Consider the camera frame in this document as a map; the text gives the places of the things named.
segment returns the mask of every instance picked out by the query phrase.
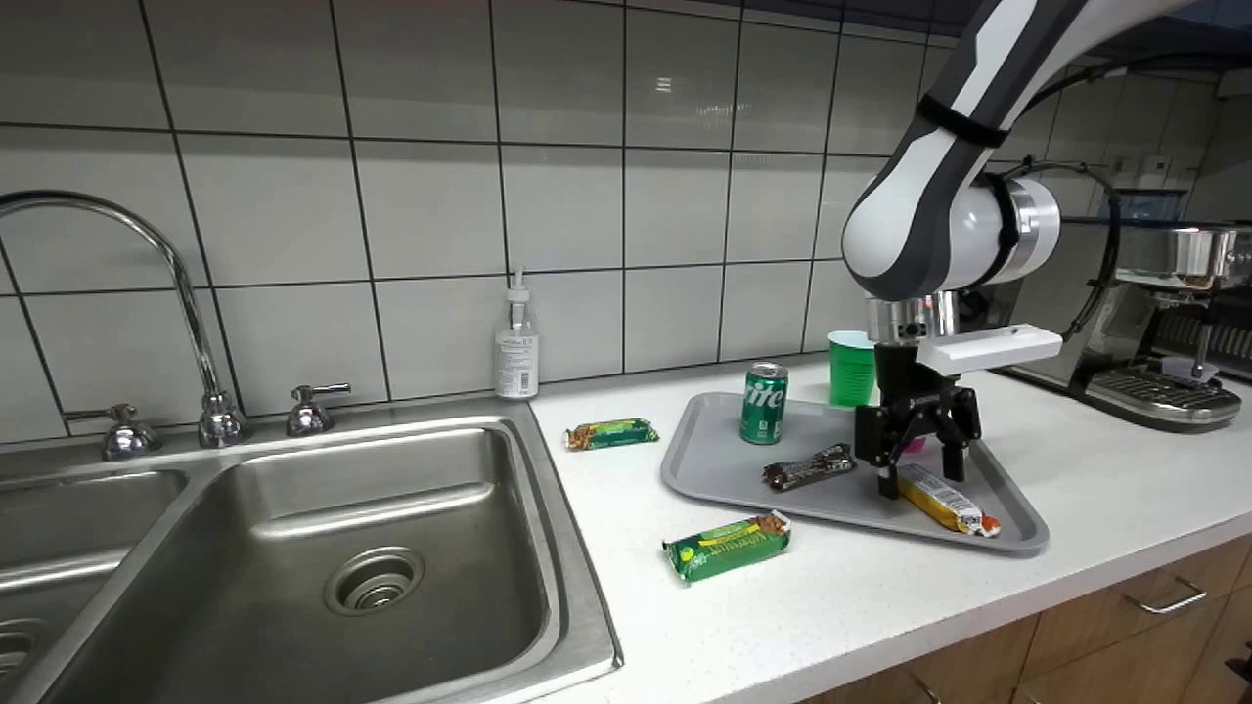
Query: soap dispenser bottle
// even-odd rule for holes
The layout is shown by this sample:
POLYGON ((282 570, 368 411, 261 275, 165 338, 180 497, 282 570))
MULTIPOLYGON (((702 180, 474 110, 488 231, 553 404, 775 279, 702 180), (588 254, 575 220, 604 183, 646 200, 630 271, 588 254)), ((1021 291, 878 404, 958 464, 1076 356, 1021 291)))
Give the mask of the soap dispenser bottle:
POLYGON ((502 398, 535 398, 540 394, 540 332, 534 321, 534 292, 514 271, 514 286, 506 292, 510 317, 497 332, 497 394, 502 398))

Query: countertop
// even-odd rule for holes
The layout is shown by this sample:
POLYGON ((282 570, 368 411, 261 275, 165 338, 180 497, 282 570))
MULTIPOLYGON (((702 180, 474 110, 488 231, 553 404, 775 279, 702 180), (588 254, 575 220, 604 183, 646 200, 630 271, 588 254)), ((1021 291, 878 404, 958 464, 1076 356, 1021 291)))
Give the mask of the countertop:
MULTIPOLYGON (((1252 411, 1230 432, 1161 434, 1007 376, 967 376, 982 434, 1048 519, 1034 558, 796 519, 781 558, 681 587, 660 541, 748 512, 660 486, 684 404, 744 373, 669 373, 543 391, 534 404, 608 589, 626 665, 553 699, 801 699, 999 630, 1252 533, 1252 411), (562 432, 641 415, 660 441, 568 454, 562 432)), ((792 398, 825 398, 796 361, 792 398)))

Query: green object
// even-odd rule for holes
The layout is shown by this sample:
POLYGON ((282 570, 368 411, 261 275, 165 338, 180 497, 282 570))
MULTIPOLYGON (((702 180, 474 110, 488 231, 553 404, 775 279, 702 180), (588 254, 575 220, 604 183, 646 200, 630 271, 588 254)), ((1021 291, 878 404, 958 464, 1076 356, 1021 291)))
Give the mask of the green object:
POLYGON ((646 419, 611 419, 611 422, 583 422, 575 432, 562 432, 568 449, 639 446, 659 438, 660 434, 646 419))
POLYGON ((781 411, 788 411, 788 369, 753 365, 748 387, 744 387, 740 438, 753 446, 775 446, 781 438, 781 411))
POLYGON ((856 329, 828 332, 828 406, 869 406, 873 385, 873 339, 856 329))
POLYGON ((762 512, 740 524, 698 533, 684 541, 665 541, 660 555, 678 580, 702 584, 721 570, 735 570, 771 555, 781 555, 792 544, 792 524, 781 512, 762 512))

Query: stainless steel sink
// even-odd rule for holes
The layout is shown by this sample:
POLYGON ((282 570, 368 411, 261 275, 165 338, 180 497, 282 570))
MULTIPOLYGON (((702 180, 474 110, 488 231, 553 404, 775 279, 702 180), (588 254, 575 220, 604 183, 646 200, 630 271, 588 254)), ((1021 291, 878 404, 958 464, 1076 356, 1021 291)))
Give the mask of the stainless steel sink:
POLYGON ((0 480, 0 699, 180 494, 180 475, 107 471, 0 480))
POLYGON ((21 699, 534 699, 620 645, 530 406, 185 454, 21 699))

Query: soda can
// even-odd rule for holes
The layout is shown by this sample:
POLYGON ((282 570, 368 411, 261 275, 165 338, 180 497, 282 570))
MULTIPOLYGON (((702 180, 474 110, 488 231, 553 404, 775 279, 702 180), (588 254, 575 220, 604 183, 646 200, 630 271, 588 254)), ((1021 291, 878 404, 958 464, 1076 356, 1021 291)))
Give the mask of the soda can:
POLYGON ((744 387, 740 438, 753 446, 775 446, 781 438, 788 369, 753 365, 744 387))

